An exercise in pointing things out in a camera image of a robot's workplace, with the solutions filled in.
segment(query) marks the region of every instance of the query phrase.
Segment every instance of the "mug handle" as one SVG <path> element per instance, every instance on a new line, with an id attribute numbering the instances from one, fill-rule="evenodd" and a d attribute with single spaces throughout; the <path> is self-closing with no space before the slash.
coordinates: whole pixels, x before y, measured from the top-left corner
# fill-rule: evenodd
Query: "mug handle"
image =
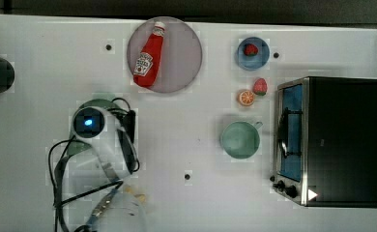
<path id="1" fill-rule="evenodd" d="M 261 123 L 261 122 L 256 122 L 256 123 L 254 123 L 254 125 L 253 125 L 256 129 L 259 129 L 259 128 L 261 128 L 261 126 L 263 126 L 263 123 Z"/>

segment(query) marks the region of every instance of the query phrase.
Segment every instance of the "white tabletop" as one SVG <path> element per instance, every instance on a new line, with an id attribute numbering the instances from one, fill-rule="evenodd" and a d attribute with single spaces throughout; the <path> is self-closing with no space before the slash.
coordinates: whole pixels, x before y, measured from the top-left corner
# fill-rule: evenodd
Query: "white tabletop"
<path id="1" fill-rule="evenodd" d="M 52 230 L 47 151 L 68 138 L 73 113 L 100 92 L 137 111 L 142 168 L 128 182 L 147 195 L 149 231 L 377 231 L 377 209 L 300 207 L 268 180 L 276 86 L 308 75 L 377 78 L 377 30 L 189 23 L 203 45 L 202 68 L 187 89 L 163 95 L 132 83 L 126 49 L 140 23 L 0 15 L 0 55 L 15 70 L 14 86 L 0 94 L 0 231 Z M 253 36 L 280 57 L 248 72 L 234 53 Z M 237 91 L 257 76 L 269 93 L 239 107 Z M 244 162 L 218 143 L 239 118 L 264 124 L 260 149 Z"/>

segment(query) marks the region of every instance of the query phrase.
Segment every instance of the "red strawberry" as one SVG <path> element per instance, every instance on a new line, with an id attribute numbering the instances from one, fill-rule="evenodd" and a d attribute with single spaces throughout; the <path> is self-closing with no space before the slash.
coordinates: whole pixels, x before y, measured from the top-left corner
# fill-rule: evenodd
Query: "red strawberry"
<path id="1" fill-rule="evenodd" d="M 254 56 L 258 53 L 258 48 L 252 44 L 252 43 L 247 43 L 246 47 L 244 48 L 244 54 L 246 56 Z"/>
<path id="2" fill-rule="evenodd" d="M 259 78 L 257 79 L 257 81 L 255 81 L 252 92 L 254 92 L 254 94 L 256 95 L 264 96 L 267 94 L 267 89 L 267 82 L 265 81 L 265 79 Z"/>

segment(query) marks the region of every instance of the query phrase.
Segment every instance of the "blue bowl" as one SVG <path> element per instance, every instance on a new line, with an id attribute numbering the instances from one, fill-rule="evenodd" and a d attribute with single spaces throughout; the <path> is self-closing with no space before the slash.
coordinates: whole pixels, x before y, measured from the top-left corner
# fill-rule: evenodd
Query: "blue bowl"
<path id="1" fill-rule="evenodd" d="M 255 56 L 246 56 L 244 54 L 244 49 L 246 44 L 254 44 L 258 48 L 258 53 Z M 237 49 L 237 62 L 239 66 L 247 71 L 258 70 L 267 64 L 270 58 L 270 49 L 262 39 L 258 37 L 250 37 L 243 40 L 239 48 Z"/>

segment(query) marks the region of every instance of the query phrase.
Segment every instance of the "round plate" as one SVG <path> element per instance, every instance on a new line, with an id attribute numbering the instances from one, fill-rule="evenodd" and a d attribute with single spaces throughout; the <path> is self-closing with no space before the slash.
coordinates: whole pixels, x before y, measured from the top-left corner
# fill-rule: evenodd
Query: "round plate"
<path id="1" fill-rule="evenodd" d="M 254 44 L 258 48 L 258 53 L 255 56 L 246 56 L 244 54 L 244 49 L 246 44 Z M 241 68 L 247 71 L 254 71 L 265 64 L 267 64 L 268 59 L 270 58 L 270 49 L 262 39 L 258 37 L 250 37 L 243 40 L 239 48 L 237 49 L 237 61 Z"/>
<path id="2" fill-rule="evenodd" d="M 200 71 L 201 43 L 195 32 L 183 21 L 174 17 L 155 17 L 140 25 L 128 45 L 128 65 L 134 71 L 138 55 L 152 34 L 155 21 L 165 23 L 164 41 L 158 77 L 149 89 L 158 93 L 171 93 L 188 86 Z"/>

